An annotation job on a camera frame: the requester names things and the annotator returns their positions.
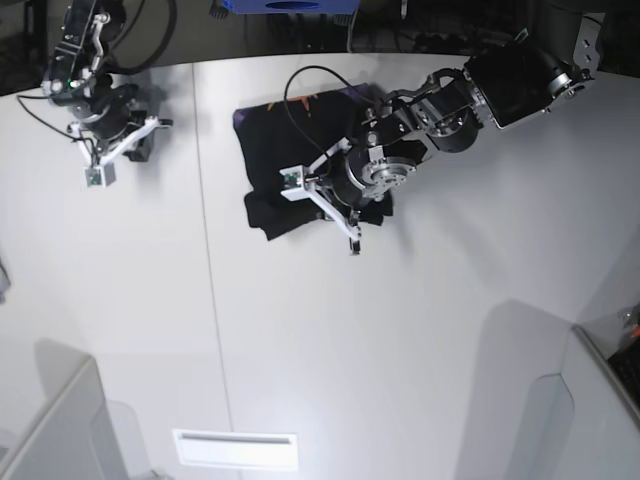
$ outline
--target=blue box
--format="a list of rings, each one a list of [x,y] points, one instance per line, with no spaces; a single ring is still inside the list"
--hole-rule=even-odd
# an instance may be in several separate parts
[[[356,11],[360,0],[224,0],[229,10],[239,13],[330,13],[350,15]]]

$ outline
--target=black cable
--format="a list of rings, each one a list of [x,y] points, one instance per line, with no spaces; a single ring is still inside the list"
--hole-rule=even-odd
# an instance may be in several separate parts
[[[146,3],[146,1],[147,0],[141,0],[140,5],[138,6],[138,10],[136,11],[136,14],[133,16],[133,20],[131,20],[131,23],[129,23],[129,26],[127,27],[127,29],[122,33],[122,35],[118,37],[118,39],[114,42],[114,44],[111,45],[110,54],[113,54],[115,49],[118,48],[120,44],[129,36],[129,34],[131,33],[131,30],[133,30],[133,27],[136,26],[136,23],[138,23],[138,19],[140,18],[140,14],[144,9],[144,4]]]
[[[162,41],[160,42],[160,45],[158,45],[158,48],[156,48],[149,58],[137,67],[123,68],[115,65],[109,65],[107,67],[109,73],[116,73],[119,75],[136,75],[153,66],[153,64],[158,61],[167,49],[167,46],[173,37],[173,33],[176,30],[176,23],[178,22],[178,6],[176,4],[176,0],[167,0],[167,6],[169,7],[169,20],[167,23],[167,29],[164,32],[164,36],[162,37]]]
[[[80,134],[80,138],[74,137],[73,135],[69,135],[66,132],[63,132],[62,130],[54,127],[53,125],[45,122],[43,119],[41,119],[40,117],[38,117],[35,113],[33,113],[31,110],[29,110],[27,108],[27,106],[24,104],[24,102],[22,101],[23,99],[27,99],[27,100],[43,100],[43,98],[41,97],[31,97],[28,95],[16,95],[16,99],[18,100],[18,103],[20,104],[20,106],[24,109],[25,112],[27,112],[29,114],[29,116],[31,116],[32,118],[34,118],[35,120],[37,120],[39,123],[41,123],[42,125],[44,125],[45,127],[53,130],[54,132],[56,132],[59,135],[62,135],[63,137],[69,138],[72,142],[76,143],[76,142],[83,142],[83,143],[87,143],[89,142],[89,144],[91,145],[91,156],[93,158],[97,158],[96,155],[96,147],[95,147],[95,143],[93,142],[92,139],[90,138],[85,138],[82,136],[82,134]]]
[[[598,25],[602,26],[602,22],[600,20],[596,20],[595,18],[590,17],[589,15],[583,15],[582,18],[586,18],[587,20],[591,20],[592,22],[595,22]]]
[[[372,100],[370,100],[367,97],[365,97],[364,95],[362,95],[360,92],[358,92],[356,87],[351,85],[344,78],[342,78],[338,73],[334,72],[333,70],[331,70],[328,67],[323,67],[321,65],[308,65],[306,67],[302,67],[302,68],[296,70],[295,73],[293,75],[291,75],[291,77],[289,78],[289,81],[287,82],[287,85],[284,87],[284,108],[287,111],[287,116],[289,117],[289,120],[291,120],[291,123],[293,124],[293,126],[296,127],[296,129],[300,132],[300,134],[309,143],[311,143],[311,145],[316,147],[318,149],[318,151],[322,155],[326,155],[326,157],[329,158],[329,155],[327,154],[327,151],[324,148],[322,148],[318,143],[316,143],[316,141],[313,138],[311,138],[307,134],[307,132],[305,132],[304,129],[295,121],[295,119],[293,118],[293,115],[291,115],[291,110],[289,109],[289,87],[291,86],[291,82],[293,82],[293,79],[296,78],[299,74],[301,74],[305,70],[312,70],[312,69],[323,70],[325,72],[330,73],[331,75],[336,77],[338,80],[340,80],[347,88],[349,88],[349,90],[351,90],[353,93],[355,93],[357,97],[359,97],[360,99],[362,99],[366,103],[369,103],[371,105],[375,105],[375,102],[373,102]]]
[[[20,95],[20,98],[24,98],[25,100],[51,100],[54,97],[57,97],[59,95],[62,95],[61,93],[58,93],[57,95],[53,94],[53,95]]]

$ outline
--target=white table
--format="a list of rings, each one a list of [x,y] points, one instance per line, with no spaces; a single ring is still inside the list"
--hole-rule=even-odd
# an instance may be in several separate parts
[[[640,82],[441,155],[348,256],[315,222],[267,242],[247,225],[237,108],[278,101],[299,67],[415,88],[447,56],[319,55],[197,65],[216,312],[238,431],[297,432],[299,477],[499,478],[526,395],[560,371],[575,320],[640,218]],[[305,72],[291,96],[339,87]],[[244,473],[247,479],[280,478]]]
[[[396,216],[364,227],[363,254],[351,258],[330,224],[274,242],[247,225],[231,115],[279,100],[312,63],[412,88],[463,59],[313,55],[157,70],[176,127],[159,136],[156,161],[121,163],[104,191],[83,187],[75,146],[0,100],[0,255],[15,284],[0,308],[4,351],[21,352],[34,382],[40,339],[94,354],[150,463],[176,478],[236,474],[180,467],[171,428],[298,433],[293,476],[304,480],[498,478],[531,382],[559,371],[568,322],[636,231],[639,83],[605,75],[551,116],[431,160],[398,192]],[[291,95],[338,86],[305,72]],[[22,374],[12,380],[18,388]],[[9,406],[25,417],[26,403]]]
[[[0,309],[0,425],[19,433],[42,403],[39,377],[50,360],[39,351],[51,339],[97,358],[122,437],[141,431],[151,466],[204,479],[210,472],[179,465],[170,436],[176,426],[230,427],[192,71],[153,72],[167,95],[161,113],[175,127],[156,137],[148,165],[119,162],[118,180],[105,190],[87,190],[77,146],[35,123],[14,98],[0,99],[0,256],[13,281]],[[59,127],[69,122],[65,109],[28,105]],[[145,464],[133,453],[132,475]]]

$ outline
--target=air vent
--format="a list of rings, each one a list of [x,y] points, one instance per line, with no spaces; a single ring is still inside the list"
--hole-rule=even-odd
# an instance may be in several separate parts
[[[296,435],[174,430],[180,463],[246,470],[298,470]]]

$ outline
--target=metal bracket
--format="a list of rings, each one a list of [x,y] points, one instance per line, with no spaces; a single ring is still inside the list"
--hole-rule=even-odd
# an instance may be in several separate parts
[[[336,142],[327,150],[329,157],[335,155],[339,151],[347,150],[351,144],[346,138]],[[297,165],[295,167],[284,168],[280,170],[280,175],[284,177],[284,190],[280,192],[284,198],[291,202],[298,200],[311,200],[320,209],[335,222],[337,227],[349,237],[349,241],[359,245],[362,232],[357,221],[349,221],[346,219],[322,194],[321,189],[316,183],[314,174],[329,158],[327,155],[320,155],[309,167]]]
[[[600,54],[596,50],[596,43],[600,36],[602,26],[598,22],[604,20],[604,13],[590,13],[589,18],[582,17],[578,41],[573,51],[573,61],[580,68],[588,68],[592,71],[598,69],[600,65]]]
[[[143,138],[150,135],[154,130],[158,128],[167,128],[168,125],[164,124],[162,120],[155,116],[149,116],[146,118],[144,125],[139,129],[131,132],[120,142],[115,143],[108,152],[99,155],[99,161],[96,163],[92,152],[86,145],[86,142],[79,141],[78,147],[85,159],[87,166],[85,167],[85,178],[87,180],[87,186],[102,186],[108,187],[116,180],[115,167],[113,165],[114,160],[125,152],[135,150],[138,142]],[[69,125],[72,135],[80,139],[82,138],[81,128],[79,122],[73,122]]]
[[[360,241],[362,235],[360,227],[350,225],[348,220],[320,194],[316,183],[308,180],[312,173],[304,165],[280,170],[280,175],[284,177],[285,181],[285,189],[280,194],[291,202],[311,200],[336,223],[347,237],[352,241]]]
[[[93,17],[94,30],[91,40],[93,42],[93,47],[96,49],[96,55],[91,61],[92,72],[98,71],[102,60],[104,59],[104,47],[102,46],[102,42],[100,42],[100,35],[102,35],[103,27],[110,21],[111,17],[108,13],[99,13],[98,15]]]
[[[640,304],[621,310],[618,317],[624,322],[624,328],[640,326]]]

